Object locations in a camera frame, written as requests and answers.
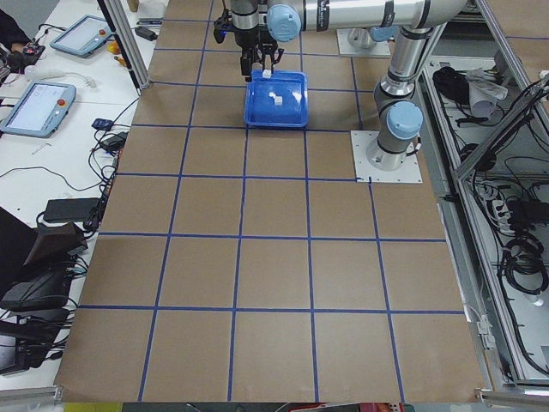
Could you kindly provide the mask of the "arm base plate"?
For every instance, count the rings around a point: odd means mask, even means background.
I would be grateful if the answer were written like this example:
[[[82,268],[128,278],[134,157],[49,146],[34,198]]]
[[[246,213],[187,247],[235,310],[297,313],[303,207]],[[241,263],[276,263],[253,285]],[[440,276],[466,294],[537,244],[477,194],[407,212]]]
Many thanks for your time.
[[[352,130],[351,142],[355,179],[360,183],[421,184],[419,161],[412,143],[402,154],[384,152],[377,141],[378,131]]]
[[[389,58],[387,41],[376,42],[366,28],[339,28],[336,30],[339,54],[347,57]]]

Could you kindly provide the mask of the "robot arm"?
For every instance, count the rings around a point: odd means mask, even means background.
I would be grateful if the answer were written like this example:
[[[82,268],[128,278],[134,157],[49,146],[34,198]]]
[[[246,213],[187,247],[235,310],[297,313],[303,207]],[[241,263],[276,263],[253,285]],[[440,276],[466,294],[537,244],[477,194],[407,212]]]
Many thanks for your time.
[[[408,144],[419,135],[422,111],[411,101],[415,81],[437,43],[444,25],[465,1],[386,1],[381,27],[399,27],[387,74],[374,90],[380,131],[368,148],[371,164],[393,172],[407,158]]]
[[[241,50],[240,69],[247,82],[253,66],[273,70],[284,49],[281,43],[300,33],[330,28],[424,28],[431,12],[429,1],[231,1],[214,22],[214,39],[234,35]]]

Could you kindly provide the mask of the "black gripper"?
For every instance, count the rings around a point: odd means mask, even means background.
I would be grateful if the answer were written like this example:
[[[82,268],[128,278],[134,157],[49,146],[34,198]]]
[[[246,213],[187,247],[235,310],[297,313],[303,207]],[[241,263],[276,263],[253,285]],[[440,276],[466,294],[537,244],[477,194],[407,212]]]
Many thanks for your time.
[[[263,70],[275,71],[281,61],[284,49],[278,46],[266,27],[237,29],[234,33],[236,44],[241,48],[241,74],[246,82],[251,82],[253,64],[260,64]]]

